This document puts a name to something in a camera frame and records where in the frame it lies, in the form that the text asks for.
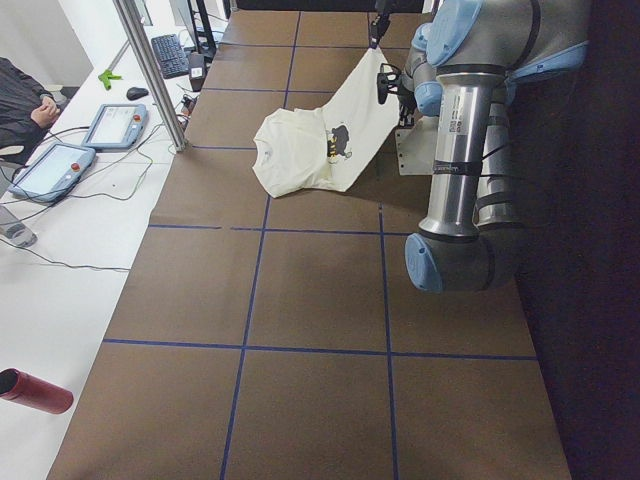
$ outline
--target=robotic arm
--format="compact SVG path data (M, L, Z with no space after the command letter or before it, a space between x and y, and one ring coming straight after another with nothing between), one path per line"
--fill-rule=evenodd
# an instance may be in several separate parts
M380 100L400 97L401 123L412 105L440 117L428 214L405 247L417 288L483 290L512 277L524 232L505 105L517 84L580 67L589 7L588 0L446 0L416 31L404 71L378 76L379 91L386 88Z

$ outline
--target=computer mouse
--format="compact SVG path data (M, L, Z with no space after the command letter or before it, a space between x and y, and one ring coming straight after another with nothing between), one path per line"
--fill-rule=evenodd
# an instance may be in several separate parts
M149 90L142 87L131 87L127 90L127 98L129 100L137 100L138 98L146 97L149 95Z

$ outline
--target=person's hand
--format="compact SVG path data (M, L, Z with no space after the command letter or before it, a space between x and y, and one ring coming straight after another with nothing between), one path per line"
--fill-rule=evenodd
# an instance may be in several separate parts
M53 100L51 102L53 102L54 108L50 105L45 105L45 100L43 100L42 105L31 112L31 120L36 122L40 128L50 127L60 116L60 109Z

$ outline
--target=red cup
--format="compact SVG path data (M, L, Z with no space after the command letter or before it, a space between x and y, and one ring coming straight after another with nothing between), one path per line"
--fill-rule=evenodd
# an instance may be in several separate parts
M0 398L49 413L73 405L73 393L27 373L9 368L0 372Z

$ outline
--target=black keyboard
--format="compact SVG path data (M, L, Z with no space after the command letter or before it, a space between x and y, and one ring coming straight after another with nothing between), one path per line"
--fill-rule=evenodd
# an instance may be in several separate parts
M151 39L151 47L160 66L162 78L173 78L189 73L189 60L180 46L177 35L162 35Z

